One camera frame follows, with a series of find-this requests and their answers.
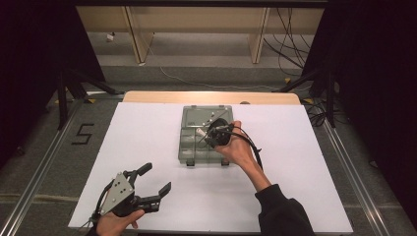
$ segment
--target person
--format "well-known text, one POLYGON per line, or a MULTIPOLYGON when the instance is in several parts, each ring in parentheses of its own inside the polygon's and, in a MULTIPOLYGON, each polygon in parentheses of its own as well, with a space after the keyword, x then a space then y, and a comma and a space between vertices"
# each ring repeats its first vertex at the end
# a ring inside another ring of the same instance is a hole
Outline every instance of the person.
MULTIPOLYGON (((243 135, 240 121, 232 122, 233 133, 243 135)), ((214 149, 223 154, 230 162, 240 166, 255 187, 255 197, 261 204, 259 223, 264 236, 310 236, 315 235, 309 217, 303 206, 294 199, 287 199, 277 184, 272 184, 261 166, 254 159, 251 147, 242 138, 231 136, 226 146, 214 149)), ((143 210, 134 211, 126 217, 117 217, 112 212, 102 216, 96 225, 100 236, 119 236, 123 230, 144 215, 143 210)))

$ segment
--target floor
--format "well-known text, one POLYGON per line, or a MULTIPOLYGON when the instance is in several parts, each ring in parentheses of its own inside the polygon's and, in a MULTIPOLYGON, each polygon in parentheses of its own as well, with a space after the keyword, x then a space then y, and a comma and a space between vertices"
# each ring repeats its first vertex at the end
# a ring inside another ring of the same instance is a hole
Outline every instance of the floor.
MULTIPOLYGON (((297 66, 279 58, 265 44, 261 62, 253 64, 244 34, 157 33, 147 61, 142 65, 135 62, 126 33, 116 33, 111 42, 106 40, 107 33, 91 32, 89 37, 107 83, 119 90, 269 92, 285 86, 286 80, 297 79, 301 73, 297 66)), ((284 39, 284 35, 275 37, 281 41, 284 39)), ((276 39, 267 36, 267 42, 279 49, 276 39)), ((294 35, 297 48, 308 51, 313 36, 306 35, 304 39, 307 43, 294 35)), ((283 48, 282 52, 303 63, 293 49, 283 48)), ((306 83, 293 92, 300 98, 309 98, 308 87, 306 83)), ((67 224, 89 177, 114 109, 122 99, 122 96, 102 94, 90 85, 85 85, 85 88, 90 91, 90 102, 72 100, 68 94, 73 116, 65 132, 56 130, 58 104, 54 96, 46 106, 47 112, 25 141, 26 153, 16 153, 0 170, 3 180, 0 182, 0 222, 7 223, 8 216, 13 215, 13 210, 22 202, 21 196, 30 195, 28 190, 32 190, 32 198, 28 199, 26 207, 21 208, 19 227, 11 235, 85 234, 69 229, 67 224), (85 139, 77 136, 83 124, 86 132, 92 134, 89 143, 73 145, 85 139), (57 149, 51 149, 51 144, 56 144, 57 149), (38 166, 45 167, 39 175, 38 166)), ((320 102, 316 99, 317 106, 306 104, 306 109, 312 107, 311 112, 318 113, 320 102)), ((352 223, 353 235, 417 235, 378 167, 370 164, 372 158, 338 103, 335 117, 336 129, 329 128, 325 122, 314 127, 314 131, 352 223), (373 219, 371 211, 381 219, 373 219)))

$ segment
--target black jacket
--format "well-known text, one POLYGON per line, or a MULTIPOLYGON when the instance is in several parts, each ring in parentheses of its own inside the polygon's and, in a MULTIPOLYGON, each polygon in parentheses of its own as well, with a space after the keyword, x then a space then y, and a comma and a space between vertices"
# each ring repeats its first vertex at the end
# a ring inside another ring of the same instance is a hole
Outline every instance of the black jacket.
POLYGON ((259 214, 263 236, 315 235, 303 206, 294 199, 287 199, 277 184, 255 194, 261 204, 259 214))

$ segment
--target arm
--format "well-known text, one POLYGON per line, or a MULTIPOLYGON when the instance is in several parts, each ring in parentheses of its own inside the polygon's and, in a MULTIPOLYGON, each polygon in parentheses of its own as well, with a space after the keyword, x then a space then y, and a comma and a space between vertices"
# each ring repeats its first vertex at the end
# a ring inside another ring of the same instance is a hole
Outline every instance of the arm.
MULTIPOLYGON (((233 129, 234 133, 246 136, 239 129, 240 121, 234 121, 232 124, 237 127, 233 129)), ((254 159, 248 143, 239 137, 231 136, 227 146, 217 146, 215 150, 239 165, 254 185, 257 191, 255 197, 260 201, 262 208, 259 214, 262 235, 315 235, 303 206, 294 199, 285 198, 279 186, 270 183, 254 159)))

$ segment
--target white tabletop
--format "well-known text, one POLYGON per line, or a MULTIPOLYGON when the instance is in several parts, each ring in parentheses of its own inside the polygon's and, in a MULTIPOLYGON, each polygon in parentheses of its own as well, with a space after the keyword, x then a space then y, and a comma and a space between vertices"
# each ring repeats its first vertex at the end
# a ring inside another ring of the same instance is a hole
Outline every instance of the white tabletop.
MULTIPOLYGON (((147 162, 153 169, 136 180, 136 195, 148 197, 166 183, 171 192, 159 212, 139 221, 147 232, 260 232, 260 204, 248 177, 236 165, 178 160, 185 105, 119 103, 69 227, 86 223, 103 188, 124 170, 147 162)), ((316 233, 353 232, 302 105, 232 105, 235 120, 258 148, 266 175, 287 198, 300 202, 316 233)))

